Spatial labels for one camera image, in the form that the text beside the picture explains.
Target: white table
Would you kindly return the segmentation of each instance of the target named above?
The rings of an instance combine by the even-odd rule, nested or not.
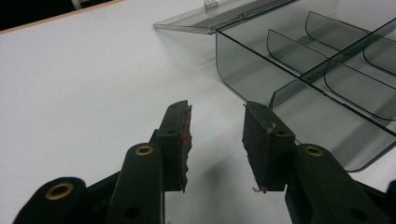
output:
[[[185,99],[189,183],[185,194],[166,193],[166,221],[290,223],[283,192],[252,190],[244,101],[219,78],[215,37],[151,26],[202,4],[127,0],[0,35],[0,223],[54,178],[89,186],[116,173],[166,107]],[[395,159],[392,150],[352,176],[385,190]]]

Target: smoky gray plastic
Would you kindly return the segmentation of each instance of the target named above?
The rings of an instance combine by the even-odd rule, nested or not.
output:
[[[220,27],[252,18],[295,0],[223,0],[153,24],[156,29],[212,35]]]
[[[391,21],[375,32],[388,34],[395,23]],[[396,146],[394,122],[379,119],[360,110],[356,104],[334,98],[332,91],[321,89],[317,83],[327,78],[328,84],[336,84],[334,81],[338,82],[336,77],[340,75],[333,73],[337,68],[333,63],[349,69],[342,63],[361,53],[369,37],[370,34],[366,34],[354,39],[350,46],[327,57],[270,31],[267,38],[269,58],[226,32],[218,31],[217,66],[226,85],[246,100],[271,106],[296,133],[299,142],[326,147],[346,170],[356,172]],[[293,54],[295,50],[304,52],[306,66],[296,66],[294,59],[298,59],[299,54]],[[359,78],[361,83],[373,81],[365,76]],[[384,104],[394,105],[391,99]],[[394,113],[390,107],[381,109],[374,108],[374,111],[389,117]]]

